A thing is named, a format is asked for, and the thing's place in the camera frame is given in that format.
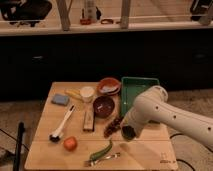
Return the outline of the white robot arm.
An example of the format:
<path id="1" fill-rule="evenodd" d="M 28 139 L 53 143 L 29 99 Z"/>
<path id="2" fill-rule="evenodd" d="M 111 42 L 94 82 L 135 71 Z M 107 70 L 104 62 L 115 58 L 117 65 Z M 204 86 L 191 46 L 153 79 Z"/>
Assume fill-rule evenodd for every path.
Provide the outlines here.
<path id="1" fill-rule="evenodd" d="M 139 94 L 121 122 L 123 138 L 138 138 L 149 121 L 156 121 L 213 149 L 213 118 L 174 107 L 167 100 L 168 93 L 161 86 L 152 86 Z"/>

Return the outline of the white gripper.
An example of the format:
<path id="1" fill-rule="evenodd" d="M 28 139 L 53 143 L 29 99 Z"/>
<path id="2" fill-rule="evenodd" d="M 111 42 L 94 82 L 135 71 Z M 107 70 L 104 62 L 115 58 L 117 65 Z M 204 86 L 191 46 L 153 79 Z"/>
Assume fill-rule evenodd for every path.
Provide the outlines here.
<path id="1" fill-rule="evenodd" d="M 124 126 L 131 126 L 138 138 L 144 128 L 144 117 L 135 109 L 131 108 L 124 116 L 121 124 L 121 131 Z"/>

